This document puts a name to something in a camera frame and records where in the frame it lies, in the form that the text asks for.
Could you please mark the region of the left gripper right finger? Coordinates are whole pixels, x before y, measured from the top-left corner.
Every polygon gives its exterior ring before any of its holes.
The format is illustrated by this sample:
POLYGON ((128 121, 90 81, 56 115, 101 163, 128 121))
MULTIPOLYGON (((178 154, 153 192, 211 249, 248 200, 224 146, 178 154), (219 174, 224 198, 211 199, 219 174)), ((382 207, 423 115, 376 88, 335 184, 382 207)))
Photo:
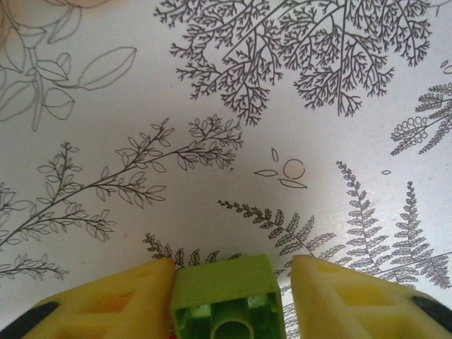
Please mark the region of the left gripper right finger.
POLYGON ((301 339, 452 339, 452 309, 433 297, 323 259, 292 259, 301 339))

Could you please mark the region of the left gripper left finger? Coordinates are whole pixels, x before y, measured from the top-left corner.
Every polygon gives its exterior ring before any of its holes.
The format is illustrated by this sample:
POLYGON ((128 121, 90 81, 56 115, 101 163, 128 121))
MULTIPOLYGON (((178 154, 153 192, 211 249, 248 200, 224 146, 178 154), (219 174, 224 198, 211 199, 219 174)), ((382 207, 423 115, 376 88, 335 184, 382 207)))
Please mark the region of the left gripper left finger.
POLYGON ((174 262, 162 258, 41 300, 0 339, 170 339, 174 262))

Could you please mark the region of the small green lego brick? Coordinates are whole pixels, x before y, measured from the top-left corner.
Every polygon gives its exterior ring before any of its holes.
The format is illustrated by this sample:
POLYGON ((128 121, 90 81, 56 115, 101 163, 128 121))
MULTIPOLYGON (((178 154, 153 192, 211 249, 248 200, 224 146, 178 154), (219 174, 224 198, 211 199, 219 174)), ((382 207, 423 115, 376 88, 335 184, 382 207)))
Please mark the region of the small green lego brick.
POLYGON ((280 287, 266 255, 178 270, 169 310, 177 339, 286 339, 280 287))

